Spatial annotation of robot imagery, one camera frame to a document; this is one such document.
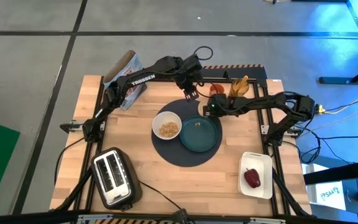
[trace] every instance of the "wooden table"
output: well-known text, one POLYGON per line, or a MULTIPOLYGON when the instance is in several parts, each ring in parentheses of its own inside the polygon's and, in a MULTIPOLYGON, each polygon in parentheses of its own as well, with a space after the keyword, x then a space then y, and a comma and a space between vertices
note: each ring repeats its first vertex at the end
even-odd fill
MULTIPOLYGON (((100 76, 95 75, 84 76, 73 119, 84 121, 92 117, 100 79, 100 76)), ((225 90, 229 89, 229 84, 222 85, 225 90)), ((271 95, 283 91, 280 80, 267 80, 267 85, 271 95)), ((167 103, 183 99, 183 91, 173 82, 148 82, 147 86, 146 91, 128 110, 116 109, 109 115, 103 150, 118 147, 125 151, 141 181, 186 208, 190 215, 271 216, 270 200, 248 197, 237 190, 239 159, 242 153, 262 153, 257 112, 250 111, 238 118, 221 118, 223 140, 216 155, 196 167, 178 167, 159 156, 150 136, 155 115, 167 103)), ((199 88, 199 91, 207 94, 209 85, 199 88)), ((252 86, 245 96, 254 97, 252 86)), ((276 109, 272 110, 272 113, 275 122, 285 116, 282 111, 276 109)), ((67 145, 82 137, 81 131, 70 133, 67 145)), ((285 137, 285 140, 295 142, 289 137, 285 137)), ((50 208, 59 206, 78 183, 85 146, 86 143, 82 141, 64 153, 50 208)), ((311 213, 296 148, 283 143, 279 151, 287 188, 302 208, 311 213)), ((278 211, 283 213, 280 191, 275 187, 278 211)), ((143 197, 128 212, 171 214, 177 210, 157 192, 144 186, 142 190, 143 197)), ((87 192, 88 185, 84 187, 80 208, 85 207, 87 192)), ((91 211, 112 212, 104 208, 97 190, 94 191, 91 211)))

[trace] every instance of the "food in bowl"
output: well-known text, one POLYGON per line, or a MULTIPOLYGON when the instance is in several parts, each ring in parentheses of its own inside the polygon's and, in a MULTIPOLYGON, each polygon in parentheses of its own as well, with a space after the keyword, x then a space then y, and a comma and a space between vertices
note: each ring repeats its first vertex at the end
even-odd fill
POLYGON ((170 138, 179 132, 179 127, 174 122, 168 122, 161 125, 160 135, 165 138, 170 138))

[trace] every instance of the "red apple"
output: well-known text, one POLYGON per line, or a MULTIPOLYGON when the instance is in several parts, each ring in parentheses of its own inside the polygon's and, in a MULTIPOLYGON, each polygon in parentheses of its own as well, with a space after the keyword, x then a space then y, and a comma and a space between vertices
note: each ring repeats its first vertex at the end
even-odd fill
POLYGON ((255 169, 247 169, 247 171, 244 173, 244 178, 252 188, 260 186, 259 174, 255 169))

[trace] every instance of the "teal plate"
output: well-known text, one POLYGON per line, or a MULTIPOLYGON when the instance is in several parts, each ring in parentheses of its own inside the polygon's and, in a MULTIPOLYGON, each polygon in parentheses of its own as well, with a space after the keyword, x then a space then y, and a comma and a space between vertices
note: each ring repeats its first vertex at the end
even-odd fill
POLYGON ((192 116, 183 122, 179 137, 189 150, 205 152, 215 145, 218 139, 218 129, 210 119, 192 116))

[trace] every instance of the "gray floor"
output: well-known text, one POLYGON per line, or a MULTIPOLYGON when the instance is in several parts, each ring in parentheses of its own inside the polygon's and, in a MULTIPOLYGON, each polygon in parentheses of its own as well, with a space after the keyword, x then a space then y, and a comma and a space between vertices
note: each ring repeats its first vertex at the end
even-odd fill
MULTIPOLYGON (((0 30, 72 30, 80 4, 80 0, 0 0, 0 30)), ((89 1, 80 30, 358 32, 343 3, 273 6, 262 0, 89 1)), ((68 37, 0 37, 0 124, 22 133, 0 185, 0 214, 11 211, 67 43, 68 37)), ((55 161, 67 138, 58 125, 71 120, 83 75, 104 75, 128 49, 136 50, 148 66, 165 55, 186 57, 200 45, 214 49, 214 57, 205 65, 264 64, 269 78, 283 80, 286 90, 308 94, 326 108, 358 97, 358 86, 317 82, 323 75, 358 73, 358 39, 77 37, 23 212, 48 210, 55 161)), ((310 127, 356 111, 358 105, 338 115, 318 116, 310 127)), ((318 134, 358 135, 358 116, 318 134)), ((312 136, 298 141, 302 151, 315 144, 312 136)), ((332 140, 330 145, 337 155, 358 161, 358 139, 332 140)), ((321 154, 333 157, 326 146, 321 154)))

